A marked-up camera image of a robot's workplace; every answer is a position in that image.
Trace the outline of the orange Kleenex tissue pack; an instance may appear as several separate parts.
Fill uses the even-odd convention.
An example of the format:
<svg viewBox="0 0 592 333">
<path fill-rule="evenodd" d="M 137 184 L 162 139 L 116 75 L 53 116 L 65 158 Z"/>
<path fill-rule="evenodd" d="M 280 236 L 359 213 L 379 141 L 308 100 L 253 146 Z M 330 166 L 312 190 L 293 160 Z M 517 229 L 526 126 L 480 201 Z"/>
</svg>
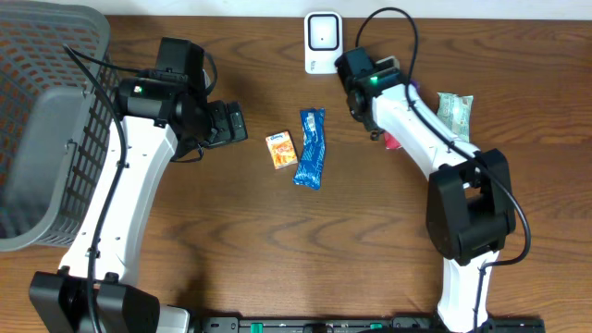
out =
<svg viewBox="0 0 592 333">
<path fill-rule="evenodd" d="M 265 143 L 275 169 L 281 169 L 298 162 L 298 156 L 288 131 L 266 137 Z"/>
</svg>

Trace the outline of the pink purple liner pack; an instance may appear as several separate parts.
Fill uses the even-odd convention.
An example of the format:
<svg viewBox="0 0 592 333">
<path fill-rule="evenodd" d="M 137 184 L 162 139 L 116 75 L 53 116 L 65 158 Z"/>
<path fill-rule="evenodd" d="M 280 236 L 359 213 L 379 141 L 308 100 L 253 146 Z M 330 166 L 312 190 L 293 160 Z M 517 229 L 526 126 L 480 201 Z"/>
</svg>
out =
<svg viewBox="0 0 592 333">
<path fill-rule="evenodd" d="M 390 133 L 384 132 L 383 133 L 385 148 L 387 150 L 398 150 L 401 148 L 400 142 Z"/>
</svg>

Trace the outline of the blue Oreo cookie pack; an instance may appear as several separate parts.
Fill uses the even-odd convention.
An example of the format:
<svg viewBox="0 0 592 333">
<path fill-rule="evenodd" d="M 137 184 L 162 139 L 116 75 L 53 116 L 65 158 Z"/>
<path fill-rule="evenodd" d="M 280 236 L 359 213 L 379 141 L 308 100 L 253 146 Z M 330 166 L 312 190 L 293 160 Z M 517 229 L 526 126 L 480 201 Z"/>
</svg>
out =
<svg viewBox="0 0 592 333">
<path fill-rule="evenodd" d="M 313 190 L 321 187 L 326 155 L 324 123 L 326 110 L 307 109 L 301 113 L 303 149 L 301 161 L 293 177 L 293 183 Z"/>
</svg>

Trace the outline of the green wet wipes pack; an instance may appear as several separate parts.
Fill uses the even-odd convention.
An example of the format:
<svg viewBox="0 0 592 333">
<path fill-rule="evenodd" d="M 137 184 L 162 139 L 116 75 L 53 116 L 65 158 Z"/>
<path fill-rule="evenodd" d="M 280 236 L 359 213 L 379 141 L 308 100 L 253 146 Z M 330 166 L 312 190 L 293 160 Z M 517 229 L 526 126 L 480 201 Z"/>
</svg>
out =
<svg viewBox="0 0 592 333">
<path fill-rule="evenodd" d="M 438 118 L 464 142 L 470 141 L 470 116 L 474 97 L 439 92 Z"/>
</svg>

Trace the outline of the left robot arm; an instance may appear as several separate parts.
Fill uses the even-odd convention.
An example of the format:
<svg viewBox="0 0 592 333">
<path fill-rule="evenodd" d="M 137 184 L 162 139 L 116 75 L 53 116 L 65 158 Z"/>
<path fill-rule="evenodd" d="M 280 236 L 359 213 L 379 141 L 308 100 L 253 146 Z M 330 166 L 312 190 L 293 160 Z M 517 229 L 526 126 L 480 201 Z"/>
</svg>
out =
<svg viewBox="0 0 592 333">
<path fill-rule="evenodd" d="M 80 232 L 55 273 L 34 275 L 29 296 L 51 332 L 192 332 L 189 310 L 140 290 L 142 240 L 171 163 L 244 141 L 241 106 L 211 101 L 213 58 L 188 40 L 162 39 L 152 69 L 132 70 L 105 106 L 112 121 L 103 169 Z"/>
</svg>

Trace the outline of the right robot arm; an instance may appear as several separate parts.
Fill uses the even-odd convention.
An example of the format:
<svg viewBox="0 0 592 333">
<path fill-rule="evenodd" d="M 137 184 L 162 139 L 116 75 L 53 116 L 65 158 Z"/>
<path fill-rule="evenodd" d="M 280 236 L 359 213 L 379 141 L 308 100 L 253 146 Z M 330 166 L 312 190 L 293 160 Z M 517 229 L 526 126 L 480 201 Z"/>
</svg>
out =
<svg viewBox="0 0 592 333">
<path fill-rule="evenodd" d="M 491 266 L 515 229 L 509 166 L 497 149 L 481 152 L 447 128 L 406 82 L 392 57 L 363 48 L 335 62 L 354 119 L 401 144 L 428 181 L 425 223 L 444 261 L 438 316 L 451 332 L 487 321 Z"/>
</svg>

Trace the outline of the white barcode scanner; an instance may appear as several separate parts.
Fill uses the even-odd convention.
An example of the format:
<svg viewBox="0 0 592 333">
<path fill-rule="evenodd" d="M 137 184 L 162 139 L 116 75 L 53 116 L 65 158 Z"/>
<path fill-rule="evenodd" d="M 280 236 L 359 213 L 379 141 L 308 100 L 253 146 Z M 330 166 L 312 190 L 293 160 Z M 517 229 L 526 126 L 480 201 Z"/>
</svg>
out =
<svg viewBox="0 0 592 333">
<path fill-rule="evenodd" d="M 315 11 L 304 18 L 304 69 L 311 75 L 335 74 L 343 54 L 342 17 L 333 11 Z"/>
</svg>

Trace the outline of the grey plastic mesh basket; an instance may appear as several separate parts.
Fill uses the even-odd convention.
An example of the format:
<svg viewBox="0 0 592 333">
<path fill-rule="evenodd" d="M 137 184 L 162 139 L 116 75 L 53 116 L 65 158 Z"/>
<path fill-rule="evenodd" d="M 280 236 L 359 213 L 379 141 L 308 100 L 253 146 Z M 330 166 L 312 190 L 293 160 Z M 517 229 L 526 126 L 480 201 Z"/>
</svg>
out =
<svg viewBox="0 0 592 333">
<path fill-rule="evenodd" d="M 68 247 L 105 161 L 111 117 L 63 47 L 107 93 L 111 31 L 88 6 L 1 4 L 1 249 Z"/>
</svg>

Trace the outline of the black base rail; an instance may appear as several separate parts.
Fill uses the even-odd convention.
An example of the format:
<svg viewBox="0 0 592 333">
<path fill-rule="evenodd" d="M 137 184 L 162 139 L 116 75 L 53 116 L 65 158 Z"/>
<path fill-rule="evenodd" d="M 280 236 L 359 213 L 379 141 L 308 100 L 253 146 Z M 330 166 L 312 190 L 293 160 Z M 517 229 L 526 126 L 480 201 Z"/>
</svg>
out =
<svg viewBox="0 0 592 333">
<path fill-rule="evenodd" d="M 358 333 L 449 332 L 434 316 L 404 315 L 390 319 L 246 319 L 207 317 L 195 323 L 196 333 Z M 542 319 L 488 319 L 478 332 L 546 333 Z"/>
</svg>

